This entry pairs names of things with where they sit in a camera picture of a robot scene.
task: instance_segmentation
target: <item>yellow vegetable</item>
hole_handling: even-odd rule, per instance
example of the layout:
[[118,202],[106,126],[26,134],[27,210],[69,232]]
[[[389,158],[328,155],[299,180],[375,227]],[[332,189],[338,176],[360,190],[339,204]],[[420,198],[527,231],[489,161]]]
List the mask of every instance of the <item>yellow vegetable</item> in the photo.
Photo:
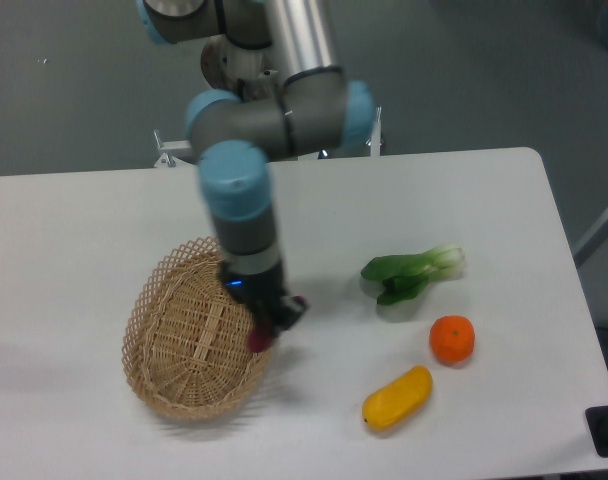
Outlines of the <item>yellow vegetable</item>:
[[373,430],[386,430],[422,408],[432,390],[431,372],[422,365],[413,367],[366,399],[364,421]]

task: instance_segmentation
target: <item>wicker basket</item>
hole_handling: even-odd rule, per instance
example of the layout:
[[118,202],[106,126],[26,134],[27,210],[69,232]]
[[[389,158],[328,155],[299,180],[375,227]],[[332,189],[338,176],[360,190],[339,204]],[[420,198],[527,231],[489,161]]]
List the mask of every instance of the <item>wicker basket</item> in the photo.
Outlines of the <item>wicker basket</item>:
[[257,385],[270,350],[252,354],[250,313],[217,280],[217,243],[198,239],[159,263],[126,327],[122,363],[137,396],[156,412],[209,419]]

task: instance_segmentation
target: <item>metal tube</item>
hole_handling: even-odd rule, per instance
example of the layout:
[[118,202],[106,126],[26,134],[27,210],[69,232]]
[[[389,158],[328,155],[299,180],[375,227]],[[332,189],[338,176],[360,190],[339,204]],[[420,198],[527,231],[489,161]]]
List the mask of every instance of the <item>metal tube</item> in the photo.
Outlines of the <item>metal tube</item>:
[[267,0],[265,8],[282,81],[339,65],[325,0]]

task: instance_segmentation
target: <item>orange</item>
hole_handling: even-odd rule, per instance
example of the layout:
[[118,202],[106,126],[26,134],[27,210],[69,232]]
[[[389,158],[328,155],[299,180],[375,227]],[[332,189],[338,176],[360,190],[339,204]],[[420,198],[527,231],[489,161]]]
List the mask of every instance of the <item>orange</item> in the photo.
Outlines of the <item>orange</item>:
[[431,327],[429,343],[435,356],[444,363],[466,360],[475,348],[475,330],[468,318],[448,315]]

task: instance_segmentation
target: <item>blue joint cap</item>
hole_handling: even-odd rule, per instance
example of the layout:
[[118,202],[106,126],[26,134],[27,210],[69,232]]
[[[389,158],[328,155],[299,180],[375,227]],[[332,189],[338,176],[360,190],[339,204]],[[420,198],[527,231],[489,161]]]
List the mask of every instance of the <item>blue joint cap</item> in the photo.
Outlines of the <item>blue joint cap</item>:
[[188,108],[186,109],[185,126],[187,138],[191,138],[191,130],[193,130],[193,125],[195,124],[197,117],[199,117],[207,107],[216,102],[221,102],[222,100],[228,100],[235,103],[242,102],[240,97],[228,90],[207,90],[191,100],[191,103],[188,104]]
[[271,204],[266,154],[250,142],[226,140],[208,148],[198,163],[198,181],[211,214],[242,222]]
[[142,19],[142,23],[146,28],[146,33],[148,33],[148,38],[150,38],[153,43],[157,45],[167,45],[169,42],[160,35],[160,32],[157,31],[155,25],[151,21],[151,17],[148,15],[148,10],[146,10],[146,5],[144,4],[145,0],[135,0],[135,4],[137,5],[137,11],[140,14],[140,18]]
[[366,142],[375,122],[375,100],[365,82],[350,82],[346,101],[342,147]]

